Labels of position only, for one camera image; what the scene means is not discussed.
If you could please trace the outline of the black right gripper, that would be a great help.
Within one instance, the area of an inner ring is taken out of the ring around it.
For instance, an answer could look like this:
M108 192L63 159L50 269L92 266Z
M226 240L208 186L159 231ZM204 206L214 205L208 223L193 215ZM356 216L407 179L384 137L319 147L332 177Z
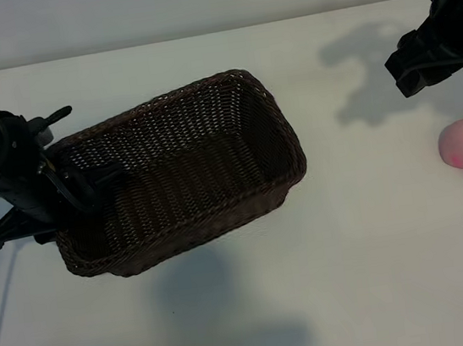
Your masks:
M401 94L414 96L463 67L463 0L431 0L427 26L404 34L385 68Z

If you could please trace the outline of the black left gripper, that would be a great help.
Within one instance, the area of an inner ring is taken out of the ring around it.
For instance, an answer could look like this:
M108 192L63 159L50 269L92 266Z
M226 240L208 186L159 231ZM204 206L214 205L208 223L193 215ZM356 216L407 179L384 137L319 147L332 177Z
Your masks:
M97 168L58 168L45 146L50 125L70 115L65 106L47 118L25 120L0 111L8 137L8 155L0 167L0 197L12 209L0 219L0 249L10 240L36 237L47 242L79 213L98 211L111 184L124 173L115 162Z

